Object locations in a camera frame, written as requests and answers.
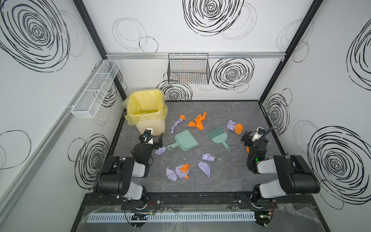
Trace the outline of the purple paper scrap front centre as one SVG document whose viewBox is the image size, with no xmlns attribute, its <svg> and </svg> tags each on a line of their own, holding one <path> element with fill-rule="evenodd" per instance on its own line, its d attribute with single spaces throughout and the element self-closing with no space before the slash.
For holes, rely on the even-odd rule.
<svg viewBox="0 0 371 232">
<path fill-rule="evenodd" d="M 199 162 L 198 167 L 206 174 L 207 177 L 211 175 L 211 167 L 205 162 Z"/>
</svg>

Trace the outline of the orange paper scrap front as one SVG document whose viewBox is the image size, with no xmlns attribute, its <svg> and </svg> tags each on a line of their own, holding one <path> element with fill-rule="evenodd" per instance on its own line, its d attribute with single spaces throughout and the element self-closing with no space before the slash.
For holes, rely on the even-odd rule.
<svg viewBox="0 0 371 232">
<path fill-rule="evenodd" d="M 188 170 L 189 167 L 190 167 L 189 164 L 185 164 L 185 165 L 181 166 L 181 167 L 179 168 L 179 170 L 180 170 L 181 172 L 183 172 L 183 173 L 188 173 L 188 172 L 189 172 L 189 170 Z"/>
</svg>

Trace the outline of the beige plastic trash bin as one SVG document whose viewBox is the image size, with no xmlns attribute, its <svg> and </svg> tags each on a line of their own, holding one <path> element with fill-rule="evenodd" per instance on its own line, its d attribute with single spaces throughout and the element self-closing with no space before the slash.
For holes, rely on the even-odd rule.
<svg viewBox="0 0 371 232">
<path fill-rule="evenodd" d="M 166 130 L 166 119 L 164 117 L 156 117 L 148 114 L 140 116 L 138 123 L 135 125 L 140 133 L 144 133 L 145 130 L 151 130 L 154 136 L 161 135 Z"/>
</svg>

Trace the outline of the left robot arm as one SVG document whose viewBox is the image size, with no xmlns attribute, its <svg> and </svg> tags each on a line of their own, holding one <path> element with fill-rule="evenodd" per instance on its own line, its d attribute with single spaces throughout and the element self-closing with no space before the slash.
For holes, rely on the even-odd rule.
<svg viewBox="0 0 371 232">
<path fill-rule="evenodd" d="M 163 133 L 153 141 L 151 130 L 139 136 L 140 143 L 127 157 L 109 156 L 93 185 L 93 192 L 102 195 L 123 197 L 129 200 L 146 200 L 146 188 L 132 182 L 132 178 L 146 178 L 153 160 L 152 152 L 163 147 Z"/>
</svg>

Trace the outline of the yellow plastic bin liner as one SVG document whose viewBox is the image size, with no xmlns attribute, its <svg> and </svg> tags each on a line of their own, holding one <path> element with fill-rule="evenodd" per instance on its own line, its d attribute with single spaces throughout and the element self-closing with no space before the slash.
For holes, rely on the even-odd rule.
<svg viewBox="0 0 371 232">
<path fill-rule="evenodd" d="M 122 105 L 127 110 L 125 119 L 128 125 L 155 119 L 166 119 L 168 107 L 166 97 L 159 89 L 142 90 L 132 93 Z"/>
</svg>

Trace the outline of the purple paper scrap right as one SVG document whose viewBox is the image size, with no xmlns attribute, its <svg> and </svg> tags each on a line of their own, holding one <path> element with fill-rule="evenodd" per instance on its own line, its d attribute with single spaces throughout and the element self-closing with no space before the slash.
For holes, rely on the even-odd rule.
<svg viewBox="0 0 371 232">
<path fill-rule="evenodd" d="M 237 125 L 237 122 L 229 120 L 228 123 L 227 123 L 227 128 L 231 131 L 234 131 L 236 125 Z"/>
</svg>

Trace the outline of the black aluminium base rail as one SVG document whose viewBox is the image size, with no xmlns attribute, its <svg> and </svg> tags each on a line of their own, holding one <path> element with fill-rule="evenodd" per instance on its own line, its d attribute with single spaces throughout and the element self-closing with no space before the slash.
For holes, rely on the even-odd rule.
<svg viewBox="0 0 371 232">
<path fill-rule="evenodd" d="M 271 200 L 259 200 L 253 203 L 251 192 L 150 192 L 144 200 L 128 200 L 124 197 L 108 196 L 95 193 L 85 195 L 79 208 L 80 212 L 86 209 L 99 209 L 102 207 L 115 207 L 119 210 L 163 210 L 171 206 L 235 206 L 237 209 L 273 210 L 278 206 L 291 204 L 295 209 L 305 206 L 317 208 L 312 196 L 284 196 Z"/>
</svg>

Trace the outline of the purple paper scrap front left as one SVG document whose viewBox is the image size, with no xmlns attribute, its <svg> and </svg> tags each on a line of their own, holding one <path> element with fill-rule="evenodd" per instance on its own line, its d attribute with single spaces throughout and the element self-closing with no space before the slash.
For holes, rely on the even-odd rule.
<svg viewBox="0 0 371 232">
<path fill-rule="evenodd" d="M 176 181 L 177 180 L 177 174 L 175 171 L 169 169 L 169 168 L 166 168 L 166 176 L 169 180 L 171 181 Z"/>
</svg>

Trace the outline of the green hand brush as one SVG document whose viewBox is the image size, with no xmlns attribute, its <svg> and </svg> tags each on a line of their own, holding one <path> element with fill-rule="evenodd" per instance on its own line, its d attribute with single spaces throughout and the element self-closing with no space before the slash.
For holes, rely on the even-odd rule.
<svg viewBox="0 0 371 232">
<path fill-rule="evenodd" d="M 222 144 L 228 152 L 231 152 L 231 148 L 226 142 L 228 139 L 228 135 L 221 126 L 209 130 L 207 132 L 207 135 L 214 143 Z"/>
</svg>

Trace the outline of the green plastic dustpan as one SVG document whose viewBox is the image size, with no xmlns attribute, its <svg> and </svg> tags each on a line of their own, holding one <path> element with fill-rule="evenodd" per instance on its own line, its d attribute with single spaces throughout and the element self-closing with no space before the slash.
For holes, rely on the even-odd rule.
<svg viewBox="0 0 371 232">
<path fill-rule="evenodd" d="M 198 142 L 189 132 L 189 130 L 184 130 L 174 137 L 175 143 L 170 144 L 167 146 L 167 149 L 174 149 L 179 147 L 182 151 L 188 151 L 196 146 L 198 146 Z"/>
</svg>

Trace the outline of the orange paper scrap cluster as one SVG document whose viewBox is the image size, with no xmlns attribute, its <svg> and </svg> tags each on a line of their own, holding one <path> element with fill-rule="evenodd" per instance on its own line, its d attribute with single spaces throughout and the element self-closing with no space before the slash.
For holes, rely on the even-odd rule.
<svg viewBox="0 0 371 232">
<path fill-rule="evenodd" d="M 190 121 L 187 125 L 189 127 L 196 127 L 198 128 L 200 131 L 202 131 L 204 129 L 204 126 L 203 126 L 203 121 L 206 119 L 206 115 L 207 113 L 204 112 L 202 115 L 198 115 L 194 121 Z"/>
</svg>

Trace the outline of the purple paper scrap near left gripper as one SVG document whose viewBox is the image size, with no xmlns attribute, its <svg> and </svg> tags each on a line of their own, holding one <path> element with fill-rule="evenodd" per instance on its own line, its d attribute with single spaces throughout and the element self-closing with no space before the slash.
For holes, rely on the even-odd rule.
<svg viewBox="0 0 371 232">
<path fill-rule="evenodd" d="M 155 150 L 155 154 L 161 155 L 161 154 L 165 153 L 166 149 L 167 149 L 166 147 L 161 147 L 161 148 Z"/>
</svg>

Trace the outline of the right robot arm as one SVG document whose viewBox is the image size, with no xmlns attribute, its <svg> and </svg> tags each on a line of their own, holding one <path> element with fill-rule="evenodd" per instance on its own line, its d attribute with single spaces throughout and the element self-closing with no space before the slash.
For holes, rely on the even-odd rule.
<svg viewBox="0 0 371 232">
<path fill-rule="evenodd" d="M 245 131 L 241 141 L 246 146 L 246 165 L 254 174 L 276 174 L 277 179 L 254 186 L 250 201 L 256 208 L 263 208 L 268 199 L 291 195 L 310 195 L 320 192 L 321 185 L 312 169 L 301 155 L 274 155 L 267 159 L 266 136 L 272 128 L 258 127 L 255 131 Z"/>
</svg>

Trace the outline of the orange paper scrap right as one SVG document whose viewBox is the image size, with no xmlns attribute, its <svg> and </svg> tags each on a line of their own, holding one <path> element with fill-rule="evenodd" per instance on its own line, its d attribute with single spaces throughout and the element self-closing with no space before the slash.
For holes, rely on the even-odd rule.
<svg viewBox="0 0 371 232">
<path fill-rule="evenodd" d="M 235 124 L 234 125 L 234 132 L 237 134 L 237 135 L 240 135 L 243 131 L 243 125 L 238 123 L 238 124 Z"/>
</svg>

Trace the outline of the long purple paper scrap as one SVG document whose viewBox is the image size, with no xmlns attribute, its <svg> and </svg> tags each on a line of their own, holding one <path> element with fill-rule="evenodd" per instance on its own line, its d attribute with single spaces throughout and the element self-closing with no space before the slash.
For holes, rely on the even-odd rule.
<svg viewBox="0 0 371 232">
<path fill-rule="evenodd" d="M 177 121 L 174 122 L 173 126 L 171 127 L 171 134 L 174 133 L 175 128 L 182 123 L 184 120 L 182 118 L 179 118 Z"/>
</svg>

